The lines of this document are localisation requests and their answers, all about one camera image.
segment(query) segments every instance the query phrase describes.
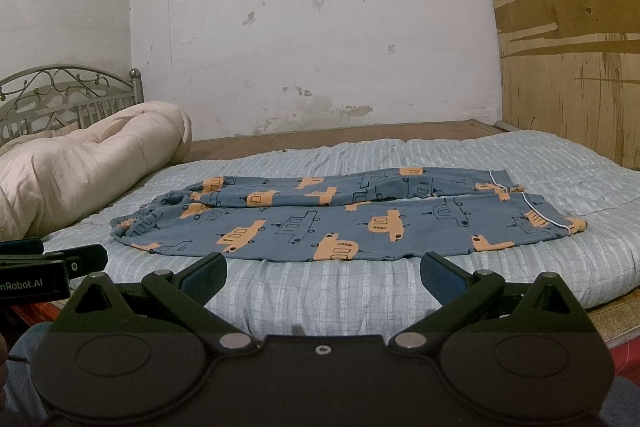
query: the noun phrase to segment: metal bed frame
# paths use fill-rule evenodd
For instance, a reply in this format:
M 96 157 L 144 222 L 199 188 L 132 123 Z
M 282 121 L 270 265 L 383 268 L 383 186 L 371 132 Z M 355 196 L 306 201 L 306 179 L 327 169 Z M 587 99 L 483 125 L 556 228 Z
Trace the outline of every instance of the metal bed frame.
M 50 64 L 0 80 L 0 146 L 14 138 L 71 124 L 85 129 L 144 102 L 142 76 L 126 80 L 81 64 Z

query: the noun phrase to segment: hand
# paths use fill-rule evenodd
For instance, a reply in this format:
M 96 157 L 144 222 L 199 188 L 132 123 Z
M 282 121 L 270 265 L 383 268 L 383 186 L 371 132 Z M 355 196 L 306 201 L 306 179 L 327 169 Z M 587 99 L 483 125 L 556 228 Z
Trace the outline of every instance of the hand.
M 6 384 L 6 342 L 0 334 L 0 411 L 4 409 L 6 396 L 4 394 L 4 385 Z

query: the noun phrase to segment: striped bed sheet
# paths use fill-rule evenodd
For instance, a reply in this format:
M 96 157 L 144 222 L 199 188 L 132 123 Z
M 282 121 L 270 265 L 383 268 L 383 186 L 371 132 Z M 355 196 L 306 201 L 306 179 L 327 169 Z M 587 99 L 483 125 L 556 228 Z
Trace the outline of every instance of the striped bed sheet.
M 197 258 L 167 257 L 126 247 L 109 221 L 159 194 L 212 176 L 330 176 L 371 169 L 435 166 L 506 169 L 527 192 L 564 214 L 584 216 L 584 233 L 502 251 L 450 258 L 473 272 L 486 268 L 508 281 L 561 274 L 585 308 L 640 285 L 640 172 L 551 134 L 518 131 L 473 140 L 382 139 L 313 150 L 284 150 L 238 160 L 204 160 L 163 169 L 119 200 L 45 238 L 47 251 L 101 243 L 115 282 L 137 282 L 155 269 L 180 271 Z M 420 282 L 420 259 L 270 263 L 228 259 L 225 287 L 207 308 L 262 338 L 280 335 L 366 335 L 388 339 L 440 307 Z M 74 280 L 77 287 L 79 280 Z

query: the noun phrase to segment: beige blanket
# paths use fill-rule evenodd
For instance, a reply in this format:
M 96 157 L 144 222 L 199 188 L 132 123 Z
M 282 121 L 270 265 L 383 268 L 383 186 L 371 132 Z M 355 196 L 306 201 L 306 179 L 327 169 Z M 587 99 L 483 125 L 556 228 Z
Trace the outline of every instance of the beige blanket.
M 134 105 L 88 129 L 12 140 L 0 148 L 0 240 L 68 227 L 190 148 L 190 118 L 166 102 Z

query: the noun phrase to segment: person's leg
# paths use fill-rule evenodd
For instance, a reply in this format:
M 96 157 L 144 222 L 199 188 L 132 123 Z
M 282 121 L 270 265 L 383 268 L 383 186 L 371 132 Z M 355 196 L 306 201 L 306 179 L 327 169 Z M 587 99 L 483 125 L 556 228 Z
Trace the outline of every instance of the person's leg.
M 31 360 L 51 323 L 40 323 L 25 331 L 10 352 L 14 357 Z M 2 427 L 38 427 L 47 418 L 38 393 L 31 383 L 29 364 L 7 360 L 8 378 L 4 387 L 6 406 L 0 412 Z
M 24 333 L 11 355 L 31 360 L 51 323 L 40 323 Z M 9 377 L 6 407 L 0 412 L 2 427 L 39 427 L 47 418 L 38 393 L 31 383 L 29 364 L 7 362 Z M 609 427 L 638 427 L 640 425 L 640 387 L 623 377 L 616 377 L 600 412 Z

